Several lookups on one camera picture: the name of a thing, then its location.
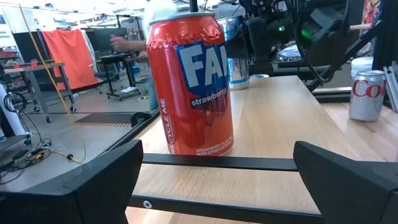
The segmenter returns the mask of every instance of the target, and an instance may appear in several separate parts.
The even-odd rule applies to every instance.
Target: silver soda can
[[[354,77],[351,90],[350,118],[361,121],[376,121],[379,119],[386,92],[386,83],[386,74],[383,71],[358,72]]]

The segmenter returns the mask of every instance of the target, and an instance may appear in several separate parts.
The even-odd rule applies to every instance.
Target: yellow cable
[[[28,24],[27,24],[27,22],[26,22],[25,14],[24,14],[24,11],[22,10],[21,4],[19,4],[19,9],[21,10],[22,17],[24,18],[24,22],[25,22],[27,31],[29,32],[29,35],[30,35],[30,38],[31,38],[32,41],[33,41],[33,44],[35,45],[37,54],[39,55],[39,57],[40,57],[40,59],[41,59],[43,65],[44,65],[44,67],[45,67],[45,70],[47,71],[47,73],[48,73],[48,75],[49,75],[49,77],[50,77],[50,79],[51,79],[52,84],[54,85],[55,89],[57,90],[58,95],[59,95],[60,98],[61,98],[61,101],[62,101],[63,107],[65,108],[65,111],[68,113],[69,120],[70,120],[70,124],[73,126],[74,130],[75,130],[76,133],[77,133],[78,138],[80,139],[81,143],[83,144],[83,148],[84,148],[84,152],[85,152],[85,153],[84,153],[84,156],[83,156],[83,159],[79,161],[79,160],[76,160],[75,158],[71,158],[71,160],[72,160],[73,162],[82,163],[82,162],[86,159],[86,154],[87,154],[86,144],[85,144],[85,142],[84,142],[82,136],[80,135],[79,130],[77,130],[77,128],[76,128],[76,126],[75,126],[75,122],[73,122],[73,118],[72,118],[71,114],[69,113],[68,106],[67,106],[67,104],[65,103],[65,100],[63,99],[63,97],[62,97],[62,95],[61,95],[61,93],[60,93],[60,90],[59,90],[58,87],[57,87],[57,84],[55,83],[54,79],[52,78],[51,73],[50,73],[50,70],[49,70],[47,64],[45,63],[45,61],[44,61],[44,59],[43,59],[43,56],[42,56],[42,54],[41,54],[40,51],[39,51],[39,48],[37,47],[36,41],[35,41],[35,39],[33,38],[33,35],[32,35],[32,33],[31,33],[30,29],[29,29],[29,26],[28,26]],[[54,153],[63,155],[63,156],[65,156],[65,157],[68,156],[67,154],[65,154],[65,153],[63,153],[63,152],[58,152],[58,151],[56,151],[56,150],[50,151],[50,152],[54,152]]]

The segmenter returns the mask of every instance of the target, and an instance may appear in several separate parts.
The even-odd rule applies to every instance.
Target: fanta logo
[[[205,46],[202,41],[175,48],[187,90],[199,97],[228,89],[224,44]]]

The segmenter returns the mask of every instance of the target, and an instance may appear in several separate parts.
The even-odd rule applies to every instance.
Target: black mat
[[[132,114],[95,113],[75,121],[77,126],[130,127]]]

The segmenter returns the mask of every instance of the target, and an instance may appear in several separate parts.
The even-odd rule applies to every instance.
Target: person
[[[149,37],[150,25],[149,22],[155,19],[160,19],[167,16],[172,16],[177,13],[177,6],[172,0],[147,0],[147,5],[144,9],[144,20],[142,22],[143,31],[146,38]],[[111,45],[115,50],[136,50],[140,51],[137,59],[138,61],[145,61],[148,59],[146,52],[146,40],[130,40],[127,41],[123,37],[111,36]],[[149,82],[149,110],[154,111],[159,108],[156,99],[156,90],[152,73],[150,73]]]

